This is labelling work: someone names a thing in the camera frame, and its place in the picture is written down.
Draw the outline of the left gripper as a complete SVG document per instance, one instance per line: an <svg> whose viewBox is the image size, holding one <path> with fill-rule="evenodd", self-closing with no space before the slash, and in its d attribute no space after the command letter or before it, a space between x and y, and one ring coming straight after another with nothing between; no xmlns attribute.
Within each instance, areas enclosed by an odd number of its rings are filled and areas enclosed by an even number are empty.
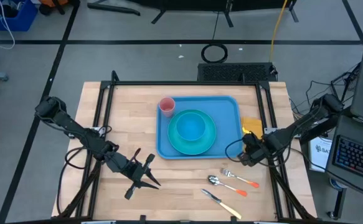
<svg viewBox="0 0 363 224"><path fill-rule="evenodd" d="M143 177L143 175L148 177L155 184L161 186L161 184L156 180L154 175L152 175L151 169L149 168L149 165L154 160L155 155L150 154L147 157L146 162L142 164L136 160L136 156L138 155L138 153L139 151L136 151L134 156L130 160L118 152L109 152L108 155L105 156L106 165L112 172L121 173L133 182L131 187L125 193L125 199L128 200L131 198L136 188L140 189L142 187L147 187L152 189L158 189L158 187L142 181L141 178Z"/></svg>

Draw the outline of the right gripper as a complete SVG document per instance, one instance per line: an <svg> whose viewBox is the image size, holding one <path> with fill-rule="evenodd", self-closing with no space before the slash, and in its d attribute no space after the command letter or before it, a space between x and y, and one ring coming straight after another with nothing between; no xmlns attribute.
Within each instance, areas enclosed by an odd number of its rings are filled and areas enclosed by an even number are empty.
<svg viewBox="0 0 363 224"><path fill-rule="evenodd" d="M268 148L254 133L245 134L242 137L242 142L245 145L245 149L237 156L237 158L244 166L253 167L263 159L270 156Z"/></svg>

